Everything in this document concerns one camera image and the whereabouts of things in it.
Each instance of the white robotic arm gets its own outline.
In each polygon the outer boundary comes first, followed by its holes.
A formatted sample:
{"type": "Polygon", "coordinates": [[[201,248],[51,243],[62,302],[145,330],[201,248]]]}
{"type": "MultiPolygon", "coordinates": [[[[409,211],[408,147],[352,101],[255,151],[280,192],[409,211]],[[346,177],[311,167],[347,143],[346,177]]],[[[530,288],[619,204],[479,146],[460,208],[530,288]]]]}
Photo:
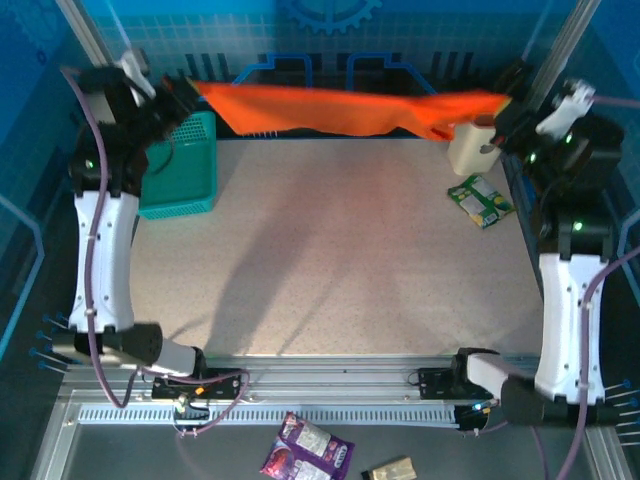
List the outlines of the white robotic arm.
{"type": "Polygon", "coordinates": [[[54,349],[86,359],[91,352],[95,355],[95,334],[103,361],[133,364],[160,374],[197,376],[204,358],[199,349],[163,338],[158,324],[134,322],[129,269],[142,177],[148,166],[145,150],[151,143],[164,140],[191,114],[199,94],[185,78],[165,77],[160,85],[152,87],[138,62],[135,52],[129,51],[115,66],[80,73],[78,88],[85,94],[104,94],[115,123],[97,124],[106,159],[100,158],[95,132],[86,129],[70,163],[79,227],[78,276],[69,317],[72,333],[54,338],[54,349]],[[106,191],[100,182],[100,162],[104,160],[106,191]],[[98,228],[92,236],[96,215],[98,228]],[[94,250],[92,258],[87,258],[90,238],[94,250]],[[85,298],[89,287],[85,274],[89,272],[92,308],[87,307],[85,298]]]}
{"type": "MultiPolygon", "coordinates": [[[[562,398],[577,405],[580,397],[580,311],[586,286],[606,266],[598,255],[574,255],[561,260],[560,254],[540,255],[544,289],[544,327],[542,353],[535,375],[535,388],[544,397],[562,398]]],[[[600,297],[598,289],[591,300],[589,317],[588,403],[604,401],[600,374],[600,297]]],[[[527,377],[522,371],[490,353],[477,353],[467,360],[467,378],[496,399],[509,377],[527,377]]]]}

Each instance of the white cylinder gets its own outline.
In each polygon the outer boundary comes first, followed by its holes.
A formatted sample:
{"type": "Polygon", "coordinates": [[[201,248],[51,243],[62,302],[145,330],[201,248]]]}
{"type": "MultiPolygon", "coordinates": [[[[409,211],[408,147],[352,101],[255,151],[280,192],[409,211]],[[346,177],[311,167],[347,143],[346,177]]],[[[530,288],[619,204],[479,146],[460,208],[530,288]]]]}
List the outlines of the white cylinder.
{"type": "Polygon", "coordinates": [[[495,134],[491,116],[478,117],[471,123],[458,125],[447,150],[453,171],[458,175],[471,175],[491,170],[500,155],[500,149],[490,143],[495,134]]]}

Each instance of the orange cloth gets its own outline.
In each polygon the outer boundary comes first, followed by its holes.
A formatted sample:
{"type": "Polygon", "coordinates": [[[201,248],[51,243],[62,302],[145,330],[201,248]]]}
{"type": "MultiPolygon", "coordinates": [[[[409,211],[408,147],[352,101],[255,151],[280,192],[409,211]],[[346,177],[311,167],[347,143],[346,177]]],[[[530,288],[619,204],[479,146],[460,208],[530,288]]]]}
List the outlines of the orange cloth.
{"type": "Polygon", "coordinates": [[[509,97],[486,92],[395,97],[297,87],[198,82],[200,93],[238,135],[312,128],[352,136],[402,127],[450,141],[453,125],[497,115],[509,97]]]}

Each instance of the blue wall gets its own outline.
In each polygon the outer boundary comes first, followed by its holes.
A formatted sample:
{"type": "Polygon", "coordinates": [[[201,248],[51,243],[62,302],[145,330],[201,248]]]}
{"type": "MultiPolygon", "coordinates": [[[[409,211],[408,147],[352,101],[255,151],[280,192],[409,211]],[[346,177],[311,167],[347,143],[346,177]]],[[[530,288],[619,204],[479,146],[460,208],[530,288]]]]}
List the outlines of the blue wall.
{"type": "MultiPolygon", "coordinates": [[[[42,222],[66,175],[79,118],[59,66],[88,61],[53,0],[7,4],[0,7],[0,194],[42,222]]],[[[24,261],[18,247],[31,238],[0,207],[0,287],[15,277],[24,261]]]]}
{"type": "MultiPolygon", "coordinates": [[[[340,54],[360,51],[399,53],[436,78],[492,69],[522,53],[548,1],[114,0],[113,5],[155,72],[230,81],[266,53],[320,55],[319,71],[325,75],[339,72],[340,54]],[[334,6],[333,13],[327,5],[334,6]]],[[[553,2],[532,60],[544,58],[572,3],[553,2]]],[[[119,56],[125,43],[106,3],[86,0],[85,5],[119,56]]]]}
{"type": "Polygon", "coordinates": [[[592,24],[631,93],[640,97],[640,1],[603,0],[592,24]]]}

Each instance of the blue pin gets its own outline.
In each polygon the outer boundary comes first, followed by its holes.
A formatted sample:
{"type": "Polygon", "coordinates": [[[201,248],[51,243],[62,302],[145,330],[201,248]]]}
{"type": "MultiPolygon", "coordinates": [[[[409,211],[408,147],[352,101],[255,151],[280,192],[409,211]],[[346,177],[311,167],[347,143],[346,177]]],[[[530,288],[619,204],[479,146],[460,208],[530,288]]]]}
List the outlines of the blue pin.
{"type": "Polygon", "coordinates": [[[63,375],[65,375],[67,372],[65,372],[64,370],[60,370],[59,368],[56,367],[52,367],[51,365],[49,365],[47,362],[45,362],[44,360],[40,360],[38,362],[38,368],[40,370],[53,370],[54,372],[58,372],[61,373],[63,375]]]}
{"type": "Polygon", "coordinates": [[[628,395],[634,395],[634,394],[636,394],[638,392],[640,392],[640,389],[629,390],[628,392],[618,393],[616,395],[610,395],[610,396],[607,397],[607,400],[611,400],[612,398],[626,397],[628,395]]]}
{"type": "Polygon", "coordinates": [[[66,362],[64,362],[64,361],[60,360],[59,358],[55,358],[55,357],[52,357],[52,356],[50,356],[50,355],[45,355],[44,353],[39,352],[35,347],[31,347],[31,348],[29,349],[29,356],[30,356],[30,357],[42,357],[42,358],[46,358],[47,360],[49,360],[49,361],[51,361],[51,362],[60,363],[60,364],[62,364],[62,365],[66,365],[66,364],[67,364],[66,362]]]}
{"type": "Polygon", "coordinates": [[[604,390],[606,392],[608,390],[613,390],[614,388],[622,388],[622,387],[627,388],[627,389],[631,388],[631,381],[628,378],[625,378],[622,381],[622,383],[619,383],[617,385],[611,385],[610,387],[607,387],[604,390]]]}
{"type": "Polygon", "coordinates": [[[634,410],[633,412],[625,412],[625,413],[621,413],[620,416],[621,417],[626,417],[627,415],[637,415],[640,413],[640,410],[634,410]]]}
{"type": "Polygon", "coordinates": [[[636,418],[636,420],[633,422],[619,423],[616,425],[616,427],[630,427],[632,425],[640,425],[640,417],[636,418]]]}
{"type": "Polygon", "coordinates": [[[624,403],[616,403],[613,406],[614,407],[633,407],[633,408],[638,408],[638,399],[637,398],[632,398],[631,400],[629,400],[628,402],[624,402],[624,403]]]}
{"type": "Polygon", "coordinates": [[[45,334],[44,334],[44,332],[43,332],[42,330],[38,330],[38,331],[36,332],[36,338],[37,338],[38,340],[43,340],[43,339],[44,339],[44,340],[52,341],[51,337],[49,337],[49,336],[45,335],[45,334]]]}
{"type": "MultiPolygon", "coordinates": [[[[47,353],[52,353],[52,352],[53,352],[53,345],[51,345],[50,343],[47,343],[47,344],[44,346],[44,351],[45,351],[45,352],[47,352],[47,353]]],[[[69,358],[69,357],[66,357],[66,356],[64,356],[64,355],[62,355],[62,356],[63,356],[64,358],[66,358],[66,359],[67,359],[67,361],[65,362],[65,363],[67,363],[67,364],[68,364],[68,363],[74,363],[74,364],[81,364],[81,363],[82,363],[80,360],[75,360],[75,359],[73,359],[73,358],[69,358]]]]}
{"type": "Polygon", "coordinates": [[[54,319],[52,319],[49,315],[45,315],[42,317],[42,321],[45,323],[51,323],[52,325],[55,325],[56,327],[59,327],[63,330],[67,329],[67,326],[60,323],[60,322],[56,322],[54,319]]]}

